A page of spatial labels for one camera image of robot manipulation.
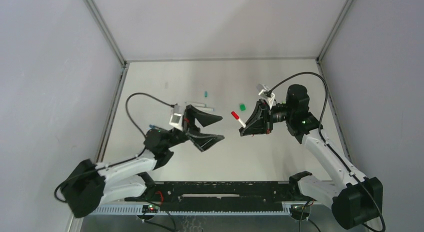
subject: white table surface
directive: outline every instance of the white table surface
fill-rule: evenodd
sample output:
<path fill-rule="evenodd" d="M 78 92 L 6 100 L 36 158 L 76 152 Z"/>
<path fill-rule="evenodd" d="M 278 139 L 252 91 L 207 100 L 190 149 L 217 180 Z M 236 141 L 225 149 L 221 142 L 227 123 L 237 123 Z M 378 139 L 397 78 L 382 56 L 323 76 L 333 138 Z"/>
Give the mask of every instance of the white table surface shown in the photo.
<path fill-rule="evenodd" d="M 170 104 L 204 103 L 215 108 L 213 114 L 223 117 L 201 131 L 224 135 L 224 140 L 205 152 L 200 152 L 190 141 L 172 147 L 175 154 L 169 163 L 149 173 L 156 181 L 287 181 L 291 175 L 305 170 L 321 180 L 331 180 L 315 157 L 289 134 L 284 122 L 275 124 L 269 135 L 240 137 L 240 124 L 230 114 L 236 111 L 246 121 L 259 99 L 258 83 L 273 87 L 304 71 L 318 73 L 313 59 L 132 62 L 103 161 L 119 161 L 144 147 L 143 136 L 127 118 L 125 101 L 132 93 L 145 92 Z M 310 111 L 319 118 L 324 102 L 321 81 L 311 75 L 289 80 L 274 91 L 279 103 L 286 99 L 287 88 L 292 84 L 307 88 Z M 245 111 L 240 111 L 240 103 L 246 105 Z M 145 133 L 150 124 L 171 128 L 169 107 L 140 95 L 133 97 L 128 107 Z M 341 148 L 329 105 L 323 126 L 334 144 Z"/>

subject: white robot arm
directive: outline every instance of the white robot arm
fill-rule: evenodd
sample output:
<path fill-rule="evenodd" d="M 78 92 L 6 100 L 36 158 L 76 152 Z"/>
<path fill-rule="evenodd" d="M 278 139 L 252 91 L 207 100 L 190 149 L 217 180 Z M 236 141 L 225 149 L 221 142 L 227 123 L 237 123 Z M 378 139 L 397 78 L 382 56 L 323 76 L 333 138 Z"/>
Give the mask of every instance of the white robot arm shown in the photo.
<path fill-rule="evenodd" d="M 190 140 L 203 152 L 224 139 L 222 135 L 200 133 L 195 125 L 197 120 L 206 127 L 222 120 L 221 116 L 205 113 L 192 105 L 187 105 L 185 110 L 178 105 L 172 108 L 169 124 L 173 129 L 150 129 L 145 135 L 144 149 L 120 162 L 81 161 L 56 188 L 55 198 L 67 203 L 76 218 L 85 217 L 101 204 L 145 193 L 152 181 L 146 172 L 166 165 L 174 154 L 169 150 L 171 147 Z M 65 200 L 57 197 L 58 190 Z"/>
<path fill-rule="evenodd" d="M 261 97 L 275 99 L 267 86 L 258 85 L 257 88 Z M 304 86 L 293 84 L 288 87 L 285 103 L 274 104 L 269 99 L 259 99 L 253 114 L 246 123 L 242 123 L 240 135 L 270 134 L 275 123 L 285 122 L 290 134 L 317 158 L 333 182 L 323 182 L 308 171 L 300 172 L 289 178 L 299 194 L 330 208 L 337 222 L 345 229 L 381 217 L 382 183 L 376 177 L 367 178 L 336 149 L 321 122 L 309 111 L 307 92 Z"/>

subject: red marker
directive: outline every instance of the red marker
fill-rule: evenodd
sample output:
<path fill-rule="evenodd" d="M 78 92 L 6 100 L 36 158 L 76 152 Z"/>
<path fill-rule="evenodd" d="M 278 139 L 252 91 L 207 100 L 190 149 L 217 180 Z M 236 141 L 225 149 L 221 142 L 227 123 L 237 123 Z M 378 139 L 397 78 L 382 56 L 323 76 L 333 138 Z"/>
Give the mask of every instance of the red marker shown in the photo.
<path fill-rule="evenodd" d="M 238 120 L 238 122 L 240 122 L 243 128 L 246 128 L 246 124 L 243 122 L 243 120 L 239 117 L 239 115 L 236 112 L 233 111 L 231 112 L 231 114 L 236 120 Z"/>

